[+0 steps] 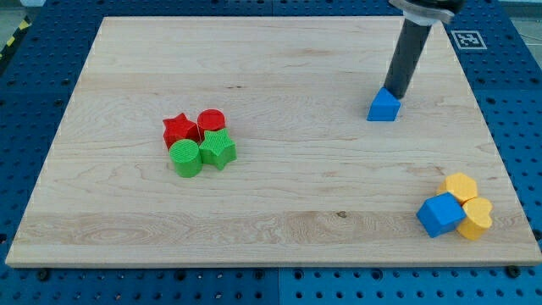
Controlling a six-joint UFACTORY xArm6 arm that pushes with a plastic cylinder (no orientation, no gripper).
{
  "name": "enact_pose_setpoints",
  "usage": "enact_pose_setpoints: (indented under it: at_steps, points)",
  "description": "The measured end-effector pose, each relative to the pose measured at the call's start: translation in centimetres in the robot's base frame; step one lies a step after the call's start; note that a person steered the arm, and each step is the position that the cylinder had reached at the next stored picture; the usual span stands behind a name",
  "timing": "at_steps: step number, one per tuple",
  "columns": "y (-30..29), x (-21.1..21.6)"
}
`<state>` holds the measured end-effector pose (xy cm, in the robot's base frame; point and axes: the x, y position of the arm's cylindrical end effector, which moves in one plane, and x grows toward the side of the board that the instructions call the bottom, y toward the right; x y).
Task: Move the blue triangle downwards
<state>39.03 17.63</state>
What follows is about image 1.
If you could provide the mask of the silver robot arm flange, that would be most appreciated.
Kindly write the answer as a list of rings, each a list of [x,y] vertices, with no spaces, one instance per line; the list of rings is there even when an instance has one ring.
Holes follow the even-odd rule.
[[[389,0],[388,3],[416,25],[429,26],[437,21],[449,24],[466,0]]]

